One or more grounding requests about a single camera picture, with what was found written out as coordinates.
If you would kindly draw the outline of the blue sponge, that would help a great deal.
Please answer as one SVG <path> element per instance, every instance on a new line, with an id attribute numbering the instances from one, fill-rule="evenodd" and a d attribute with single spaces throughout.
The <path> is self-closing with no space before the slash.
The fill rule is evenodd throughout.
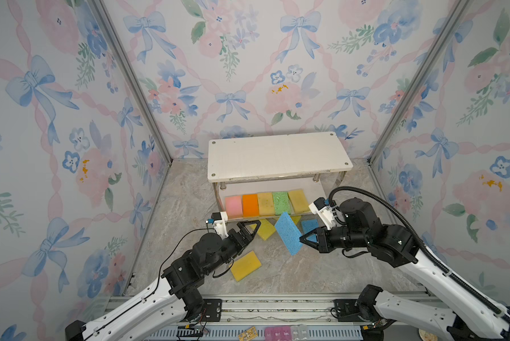
<path id="1" fill-rule="evenodd" d="M 300 242 L 302 234 L 288 213 L 282 213 L 275 226 L 277 233 L 282 239 L 291 256 L 295 256 L 301 250 Z"/>
<path id="2" fill-rule="evenodd" d="M 319 227 L 319 222 L 316 219 L 313 220 L 302 220 L 300 222 L 303 234 L 308 234 L 309 232 L 317 229 Z M 317 234 L 311 234 L 307 240 L 317 242 Z"/>

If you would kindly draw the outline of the yellow sponge bottom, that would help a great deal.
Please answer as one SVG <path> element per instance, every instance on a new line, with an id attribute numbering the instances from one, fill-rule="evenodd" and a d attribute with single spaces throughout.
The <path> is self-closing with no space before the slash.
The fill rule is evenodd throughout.
<path id="1" fill-rule="evenodd" d="M 260 216 L 274 216 L 275 208 L 273 203 L 273 193 L 258 193 L 257 194 L 259 215 Z"/>

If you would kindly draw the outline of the dark yellow sponge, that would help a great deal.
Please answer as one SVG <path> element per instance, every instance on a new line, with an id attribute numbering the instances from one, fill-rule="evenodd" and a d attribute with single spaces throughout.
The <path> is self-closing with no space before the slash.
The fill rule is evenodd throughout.
<path id="1" fill-rule="evenodd" d="M 309 202 L 302 189 L 291 190 L 288 192 L 290 204 L 295 214 L 309 213 Z"/>

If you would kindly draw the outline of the green sponge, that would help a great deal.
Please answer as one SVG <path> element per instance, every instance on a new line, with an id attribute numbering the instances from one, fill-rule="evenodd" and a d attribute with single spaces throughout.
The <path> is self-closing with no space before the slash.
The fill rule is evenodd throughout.
<path id="1" fill-rule="evenodd" d="M 276 216 L 280 216 L 283 213 L 291 213 L 291 207 L 289 202 L 289 195 L 287 192 L 279 191 L 273 192 L 273 207 Z"/>

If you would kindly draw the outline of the white two-tier shelf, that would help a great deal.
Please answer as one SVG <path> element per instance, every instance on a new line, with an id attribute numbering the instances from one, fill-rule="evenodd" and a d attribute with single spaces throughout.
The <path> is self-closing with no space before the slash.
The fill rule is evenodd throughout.
<path id="1" fill-rule="evenodd" d="M 337 134 L 313 132 L 213 139 L 208 144 L 208 181 L 220 211 L 228 197 L 303 190 L 310 202 L 325 197 L 320 182 L 337 176 L 338 186 L 354 165 Z"/>

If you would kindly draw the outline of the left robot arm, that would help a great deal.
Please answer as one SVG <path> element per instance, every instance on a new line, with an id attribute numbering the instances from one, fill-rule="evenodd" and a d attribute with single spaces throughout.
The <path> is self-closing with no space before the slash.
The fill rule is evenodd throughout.
<path id="1" fill-rule="evenodd" d="M 196 319 L 204 304 L 198 289 L 205 278 L 239 256 L 256 237 L 261 222 L 237 226 L 227 237 L 204 234 L 169 267 L 161 267 L 156 279 L 130 300 L 93 321 L 68 325 L 66 339 L 142 340 L 168 325 Z"/>

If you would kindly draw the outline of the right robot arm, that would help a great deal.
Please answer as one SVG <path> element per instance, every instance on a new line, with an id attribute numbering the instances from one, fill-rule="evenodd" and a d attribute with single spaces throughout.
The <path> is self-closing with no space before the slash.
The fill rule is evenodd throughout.
<path id="1" fill-rule="evenodd" d="M 426 306 L 368 285 L 356 302 L 364 320 L 400 321 L 445 340 L 510 340 L 510 306 L 472 287 L 407 227 L 382 223 L 372 205 L 358 198 L 330 207 L 320 197 L 309 209 L 324 225 L 304 234 L 301 243 L 321 254 L 358 249 L 418 280 L 446 305 Z"/>

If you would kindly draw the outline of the clear plastic box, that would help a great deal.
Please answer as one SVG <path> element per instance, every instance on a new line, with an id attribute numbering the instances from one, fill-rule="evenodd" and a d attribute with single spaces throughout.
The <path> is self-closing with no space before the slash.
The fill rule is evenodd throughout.
<path id="1" fill-rule="evenodd" d="M 310 331 L 307 325 L 293 325 L 290 327 L 292 341 L 306 341 L 310 339 Z"/>

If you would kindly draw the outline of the pink plastic box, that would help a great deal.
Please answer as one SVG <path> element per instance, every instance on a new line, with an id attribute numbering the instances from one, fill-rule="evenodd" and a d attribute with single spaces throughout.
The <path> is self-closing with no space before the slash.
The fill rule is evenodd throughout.
<path id="1" fill-rule="evenodd" d="M 265 341 L 292 341 L 290 326 L 268 327 L 264 331 Z"/>

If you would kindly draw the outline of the yellow patterned card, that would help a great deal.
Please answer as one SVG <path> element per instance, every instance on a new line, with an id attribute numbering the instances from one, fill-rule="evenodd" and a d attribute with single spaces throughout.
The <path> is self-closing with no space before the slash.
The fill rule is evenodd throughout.
<path id="1" fill-rule="evenodd" d="M 253 341 L 258 338 L 259 332 L 256 327 L 250 327 L 238 335 L 239 341 Z"/>

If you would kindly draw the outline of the round patterned disc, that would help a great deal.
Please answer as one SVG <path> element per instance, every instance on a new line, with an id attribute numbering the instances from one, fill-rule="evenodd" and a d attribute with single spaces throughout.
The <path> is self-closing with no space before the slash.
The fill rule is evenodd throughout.
<path id="1" fill-rule="evenodd" d="M 439 337 L 425 330 L 418 330 L 418 335 L 422 341 L 439 341 Z"/>

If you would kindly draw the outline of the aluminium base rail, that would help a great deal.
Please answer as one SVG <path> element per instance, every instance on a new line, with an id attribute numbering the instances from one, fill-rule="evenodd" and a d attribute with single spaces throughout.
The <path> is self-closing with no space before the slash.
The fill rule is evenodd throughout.
<path id="1" fill-rule="evenodd" d="M 256 327 L 265 340 L 268 327 L 307 325 L 309 340 L 383 340 L 385 332 L 397 335 L 400 329 L 410 325 L 451 340 L 449 333 L 455 323 L 450 309 L 424 305 L 416 301 L 387 294 L 380 316 L 389 319 L 383 325 L 363 322 L 338 322 L 330 312 L 333 302 L 326 298 L 310 300 L 239 300 L 223 298 L 220 322 L 202 322 L 188 330 L 182 322 L 168 325 L 142 340 L 239 340 L 238 335 L 250 327 Z"/>

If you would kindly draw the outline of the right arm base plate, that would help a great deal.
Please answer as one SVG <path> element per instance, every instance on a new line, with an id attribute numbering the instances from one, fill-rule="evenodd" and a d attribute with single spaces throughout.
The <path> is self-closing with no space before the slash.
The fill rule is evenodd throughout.
<path id="1" fill-rule="evenodd" d="M 379 315 L 373 304 L 358 303 L 355 299 L 335 299 L 330 312 L 338 322 L 363 322 L 377 325 L 389 322 L 389 319 Z"/>

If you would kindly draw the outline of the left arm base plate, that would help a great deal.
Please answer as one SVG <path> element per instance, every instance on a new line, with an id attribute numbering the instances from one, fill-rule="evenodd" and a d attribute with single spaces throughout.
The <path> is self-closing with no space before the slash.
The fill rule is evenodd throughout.
<path id="1" fill-rule="evenodd" d="M 222 299 L 203 298 L 195 303 L 188 304 L 185 308 L 187 314 L 184 322 L 220 322 L 222 316 Z"/>

